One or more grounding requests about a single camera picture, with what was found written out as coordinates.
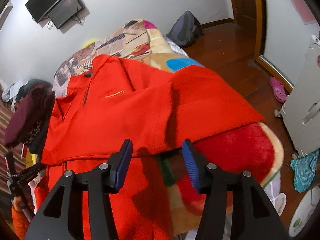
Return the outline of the small black wall monitor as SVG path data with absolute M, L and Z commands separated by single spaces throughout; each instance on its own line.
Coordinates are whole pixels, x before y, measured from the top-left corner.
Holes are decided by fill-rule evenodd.
M 61 0 L 48 13 L 53 25 L 60 29 L 68 20 L 77 15 L 84 6 L 80 0 Z

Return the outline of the newspaper print bed sheet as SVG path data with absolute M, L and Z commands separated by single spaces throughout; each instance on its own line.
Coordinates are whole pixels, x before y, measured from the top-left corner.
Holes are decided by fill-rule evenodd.
M 106 54 L 150 64 L 151 30 L 156 26 L 146 20 L 131 20 L 114 34 L 95 41 L 66 59 L 54 75 L 53 91 L 56 97 L 67 95 L 71 76 L 81 75 L 93 69 L 95 57 Z

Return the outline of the white plastic cabinet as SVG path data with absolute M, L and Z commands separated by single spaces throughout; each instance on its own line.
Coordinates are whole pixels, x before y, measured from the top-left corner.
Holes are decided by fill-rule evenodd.
M 303 70 L 286 102 L 274 115 L 283 123 L 296 149 L 295 158 L 319 149 L 319 37 L 312 35 Z

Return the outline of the dark backpack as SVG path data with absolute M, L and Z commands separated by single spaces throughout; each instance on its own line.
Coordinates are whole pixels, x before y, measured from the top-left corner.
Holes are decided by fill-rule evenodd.
M 203 34 L 199 20 L 187 10 L 179 17 L 166 37 L 184 48 L 193 45 Z

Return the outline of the pink croc shoe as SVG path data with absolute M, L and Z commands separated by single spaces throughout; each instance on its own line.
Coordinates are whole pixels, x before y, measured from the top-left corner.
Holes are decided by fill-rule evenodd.
M 275 77 L 270 77 L 270 85 L 273 90 L 274 97 L 281 103 L 286 102 L 287 94 L 284 85 L 279 82 Z

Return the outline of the yellow headboard cushion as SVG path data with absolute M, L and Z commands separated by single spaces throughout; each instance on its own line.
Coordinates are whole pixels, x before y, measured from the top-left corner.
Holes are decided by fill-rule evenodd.
M 88 46 L 94 44 L 95 42 L 96 42 L 96 40 L 89 40 L 89 41 L 85 42 L 82 47 L 87 48 Z

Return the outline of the red zip sweatshirt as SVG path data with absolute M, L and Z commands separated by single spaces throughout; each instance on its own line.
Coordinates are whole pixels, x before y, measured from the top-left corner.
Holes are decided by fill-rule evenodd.
M 93 69 L 72 77 L 67 95 L 55 101 L 42 155 L 48 169 L 36 188 L 36 202 L 43 202 L 63 172 L 90 171 L 130 139 L 133 158 L 124 187 L 111 197 L 119 237 L 169 239 L 169 201 L 157 156 L 190 139 L 215 161 L 215 137 L 263 120 L 207 68 L 192 65 L 169 73 L 135 60 L 97 56 Z M 250 170 L 262 181 L 267 170 L 258 166 L 254 159 L 237 172 Z

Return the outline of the teal patterned cloth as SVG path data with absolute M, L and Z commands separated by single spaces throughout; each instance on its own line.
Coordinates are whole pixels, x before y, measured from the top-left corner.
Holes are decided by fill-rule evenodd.
M 312 184 L 316 175 L 316 166 L 319 158 L 319 150 L 316 150 L 309 155 L 292 159 L 290 167 L 293 170 L 293 185 L 297 192 L 306 191 Z

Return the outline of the maroon folded garment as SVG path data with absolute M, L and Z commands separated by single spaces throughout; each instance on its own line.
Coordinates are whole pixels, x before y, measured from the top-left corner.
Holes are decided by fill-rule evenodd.
M 55 102 L 55 93 L 43 85 L 33 88 L 19 103 L 5 129 L 4 146 L 14 148 L 33 131 L 43 128 L 50 119 Z

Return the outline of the clothes pile in corner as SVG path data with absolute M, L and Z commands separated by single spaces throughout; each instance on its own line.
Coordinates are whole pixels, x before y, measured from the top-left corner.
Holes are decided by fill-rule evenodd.
M 5 90 L 1 87 L 1 101 L 14 113 L 19 102 L 37 86 L 43 86 L 47 90 L 51 90 L 52 88 L 51 83 L 41 79 L 23 79 L 17 81 Z

